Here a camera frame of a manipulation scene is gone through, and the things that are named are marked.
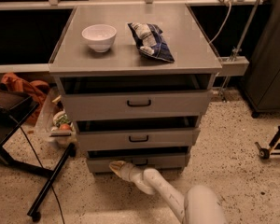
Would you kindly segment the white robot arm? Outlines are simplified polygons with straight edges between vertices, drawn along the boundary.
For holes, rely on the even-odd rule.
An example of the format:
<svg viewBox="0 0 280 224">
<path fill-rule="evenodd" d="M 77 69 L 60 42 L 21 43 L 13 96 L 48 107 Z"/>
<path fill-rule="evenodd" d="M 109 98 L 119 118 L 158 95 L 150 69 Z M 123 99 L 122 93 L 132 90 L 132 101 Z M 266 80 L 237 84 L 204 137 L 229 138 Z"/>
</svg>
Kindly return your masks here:
<svg viewBox="0 0 280 224">
<path fill-rule="evenodd" d="M 207 186 L 193 186 L 183 195 L 154 168 L 141 169 L 126 161 L 112 161 L 109 168 L 148 195 L 158 192 L 181 224 L 228 224 L 219 198 Z"/>
</svg>

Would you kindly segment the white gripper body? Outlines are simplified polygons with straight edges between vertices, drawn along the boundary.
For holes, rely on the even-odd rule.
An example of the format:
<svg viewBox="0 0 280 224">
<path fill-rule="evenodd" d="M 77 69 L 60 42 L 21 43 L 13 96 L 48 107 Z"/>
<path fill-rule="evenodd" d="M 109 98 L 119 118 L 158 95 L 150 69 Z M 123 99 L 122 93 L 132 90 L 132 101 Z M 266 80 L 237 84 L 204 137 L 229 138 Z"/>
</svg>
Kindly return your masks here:
<svg viewBox="0 0 280 224">
<path fill-rule="evenodd" d="M 120 168 L 120 177 L 128 182 L 139 182 L 142 180 L 142 170 L 134 166 L 132 163 L 124 163 Z"/>
</svg>

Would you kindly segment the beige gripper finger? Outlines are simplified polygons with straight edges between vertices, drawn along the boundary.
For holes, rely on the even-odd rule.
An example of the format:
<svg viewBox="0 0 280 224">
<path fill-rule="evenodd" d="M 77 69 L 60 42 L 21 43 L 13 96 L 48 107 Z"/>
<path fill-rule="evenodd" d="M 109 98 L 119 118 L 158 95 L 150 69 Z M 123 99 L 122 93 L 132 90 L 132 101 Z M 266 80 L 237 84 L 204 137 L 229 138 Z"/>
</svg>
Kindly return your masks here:
<svg viewBox="0 0 280 224">
<path fill-rule="evenodd" d="M 111 171 L 112 171 L 115 175 L 117 175 L 118 177 L 122 178 L 121 172 L 120 172 L 120 168 L 110 166 L 110 169 L 111 169 Z"/>
<path fill-rule="evenodd" d="M 125 164 L 126 161 L 112 161 L 109 163 L 109 167 L 111 170 L 120 170 Z"/>
</svg>

